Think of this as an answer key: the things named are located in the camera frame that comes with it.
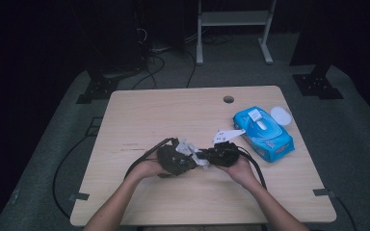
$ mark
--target hand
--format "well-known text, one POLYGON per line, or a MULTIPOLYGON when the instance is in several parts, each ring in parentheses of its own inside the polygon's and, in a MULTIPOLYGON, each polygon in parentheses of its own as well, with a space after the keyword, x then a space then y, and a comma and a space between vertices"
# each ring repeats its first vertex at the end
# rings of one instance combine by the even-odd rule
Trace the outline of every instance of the hand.
POLYGON ((151 153, 145 161, 142 161, 135 166, 127 177, 134 177, 137 180, 142 180, 144 178, 156 176, 161 173, 170 174, 158 163, 157 153, 155 151, 151 153))
POLYGON ((227 172, 230 178, 243 187, 246 187, 251 182, 260 184, 251 170, 251 163, 244 156, 239 156, 237 162, 231 167, 215 167, 227 172))

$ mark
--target blue package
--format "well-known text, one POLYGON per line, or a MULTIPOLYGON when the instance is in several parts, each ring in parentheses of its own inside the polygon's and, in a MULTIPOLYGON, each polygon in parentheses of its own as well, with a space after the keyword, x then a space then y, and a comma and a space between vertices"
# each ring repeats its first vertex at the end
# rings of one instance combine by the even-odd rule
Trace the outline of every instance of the blue package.
POLYGON ((242 137, 267 162, 272 163, 295 149, 286 130, 258 107, 237 113, 233 121, 236 129, 246 131, 242 137))

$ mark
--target person's right hand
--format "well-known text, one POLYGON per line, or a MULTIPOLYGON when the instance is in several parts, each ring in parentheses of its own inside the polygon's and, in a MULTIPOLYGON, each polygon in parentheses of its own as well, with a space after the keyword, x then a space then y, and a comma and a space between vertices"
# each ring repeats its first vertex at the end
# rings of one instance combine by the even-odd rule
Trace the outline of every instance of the person's right hand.
POLYGON ((254 176, 253 171, 251 170, 251 163, 244 156, 239 156, 237 162, 231 167, 215 167, 227 172, 232 180, 242 185, 243 187, 246 187, 248 183, 260 184, 254 176))

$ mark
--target wooden table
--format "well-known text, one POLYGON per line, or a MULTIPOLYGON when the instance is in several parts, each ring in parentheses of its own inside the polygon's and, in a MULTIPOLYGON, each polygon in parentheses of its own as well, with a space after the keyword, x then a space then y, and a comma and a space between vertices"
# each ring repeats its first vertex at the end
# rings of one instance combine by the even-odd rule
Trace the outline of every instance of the wooden table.
MULTIPOLYGON (((165 138, 187 139, 199 148, 212 147, 218 130, 233 129, 233 116, 252 106, 270 112, 289 111, 278 87, 122 90, 110 98, 80 193, 70 218, 85 225, 122 182, 128 167, 165 138), (234 98, 225 103, 224 97, 234 98)), ((336 213, 326 196, 313 190, 323 183, 308 154, 296 122, 285 126, 296 150, 275 163, 263 161, 240 137, 263 172, 269 192, 303 222, 331 222, 336 213)), ((253 197, 229 176, 210 167, 182 175, 145 179, 135 191, 123 225, 243 224, 267 222, 253 197)))

